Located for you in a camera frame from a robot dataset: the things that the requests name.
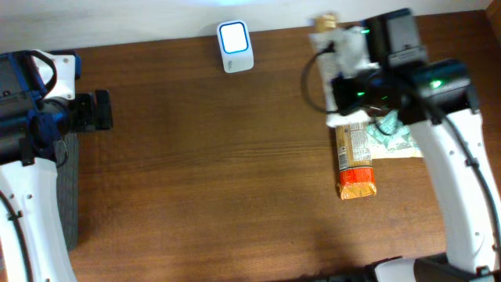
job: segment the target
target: wooden table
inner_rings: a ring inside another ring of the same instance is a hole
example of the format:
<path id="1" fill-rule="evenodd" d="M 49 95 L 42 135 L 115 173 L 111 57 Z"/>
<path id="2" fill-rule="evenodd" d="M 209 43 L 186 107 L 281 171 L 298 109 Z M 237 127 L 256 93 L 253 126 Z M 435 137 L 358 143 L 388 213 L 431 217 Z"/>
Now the wooden table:
<path id="1" fill-rule="evenodd" d="M 499 185 L 501 48 L 486 15 L 418 23 L 432 60 L 469 66 Z M 299 91 L 308 31 L 252 33 L 255 67 L 231 75 L 216 37 L 77 51 L 77 89 L 109 89 L 115 120 L 81 136 L 79 281 L 293 280 L 445 250 L 422 159 L 374 161 L 375 197 L 337 196 L 333 137 Z"/>

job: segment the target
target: green led indicator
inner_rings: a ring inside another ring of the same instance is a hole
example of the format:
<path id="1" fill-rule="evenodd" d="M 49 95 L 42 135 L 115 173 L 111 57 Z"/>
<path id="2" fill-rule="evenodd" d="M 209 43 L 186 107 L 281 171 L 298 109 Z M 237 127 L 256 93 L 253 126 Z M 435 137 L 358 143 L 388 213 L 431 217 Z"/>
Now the green led indicator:
<path id="1" fill-rule="evenodd" d="M 430 85 L 431 85 L 431 87 L 432 87 L 433 89 L 437 89 L 438 87 L 442 86 L 443 84 L 444 84 L 444 82 L 439 81 L 439 80 L 432 81 L 432 82 L 430 83 Z"/>

